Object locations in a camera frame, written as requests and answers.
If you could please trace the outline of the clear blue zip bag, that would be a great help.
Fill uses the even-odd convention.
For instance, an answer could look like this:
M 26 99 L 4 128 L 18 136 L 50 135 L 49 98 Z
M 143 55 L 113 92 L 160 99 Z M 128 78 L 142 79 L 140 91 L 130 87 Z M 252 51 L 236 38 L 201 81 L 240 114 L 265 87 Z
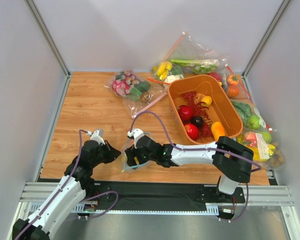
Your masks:
M 133 154 L 131 149 L 134 148 L 134 140 L 128 138 L 123 147 L 121 148 L 121 173 L 133 173 L 139 169 L 144 169 L 150 164 L 149 160 L 138 160 L 138 158 Z

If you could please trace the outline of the red toy apple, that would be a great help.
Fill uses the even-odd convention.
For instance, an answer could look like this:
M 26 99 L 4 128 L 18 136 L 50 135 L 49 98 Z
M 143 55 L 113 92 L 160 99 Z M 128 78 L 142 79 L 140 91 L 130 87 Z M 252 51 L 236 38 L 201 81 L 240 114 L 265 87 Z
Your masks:
M 192 123 L 186 123 L 184 125 L 184 129 L 190 139 L 192 139 L 192 140 L 198 139 L 200 132 L 196 125 L 194 125 Z

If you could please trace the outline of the red toy tomato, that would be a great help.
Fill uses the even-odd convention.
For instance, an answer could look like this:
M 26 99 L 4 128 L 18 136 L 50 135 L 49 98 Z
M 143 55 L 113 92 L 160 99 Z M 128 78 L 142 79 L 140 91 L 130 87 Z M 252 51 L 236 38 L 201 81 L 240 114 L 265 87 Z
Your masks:
M 191 107 L 187 105 L 181 105 L 178 109 L 178 115 L 182 122 L 189 122 L 194 116 L 194 112 Z

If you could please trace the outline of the dark toy plum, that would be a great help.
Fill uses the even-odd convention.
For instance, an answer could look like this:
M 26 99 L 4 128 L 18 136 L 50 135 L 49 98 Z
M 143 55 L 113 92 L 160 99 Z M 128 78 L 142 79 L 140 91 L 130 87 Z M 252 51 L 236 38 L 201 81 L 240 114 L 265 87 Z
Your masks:
M 201 128 L 204 125 L 205 121 L 201 116 L 193 116 L 190 119 L 190 123 L 195 125 L 197 128 Z

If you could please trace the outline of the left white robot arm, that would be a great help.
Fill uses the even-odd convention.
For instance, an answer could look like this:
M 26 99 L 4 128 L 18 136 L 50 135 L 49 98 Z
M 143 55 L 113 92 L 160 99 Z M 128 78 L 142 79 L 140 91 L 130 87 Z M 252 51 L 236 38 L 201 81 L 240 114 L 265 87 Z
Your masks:
M 26 220 L 18 219 L 12 227 L 13 240 L 52 240 L 67 216 L 82 200 L 97 193 L 93 169 L 115 161 L 121 152 L 107 141 L 88 140 L 67 166 L 64 176 L 44 201 Z

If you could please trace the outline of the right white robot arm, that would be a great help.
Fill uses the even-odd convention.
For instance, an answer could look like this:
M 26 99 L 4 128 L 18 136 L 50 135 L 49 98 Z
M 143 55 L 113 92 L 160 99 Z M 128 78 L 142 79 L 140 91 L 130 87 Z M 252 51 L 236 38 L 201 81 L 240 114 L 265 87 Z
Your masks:
M 159 144 L 145 135 L 123 151 L 124 169 L 129 170 L 150 161 L 164 168 L 214 165 L 222 173 L 217 191 L 225 195 L 233 195 L 239 184 L 250 182 L 253 157 L 251 149 L 226 136 L 208 144 L 181 145 Z

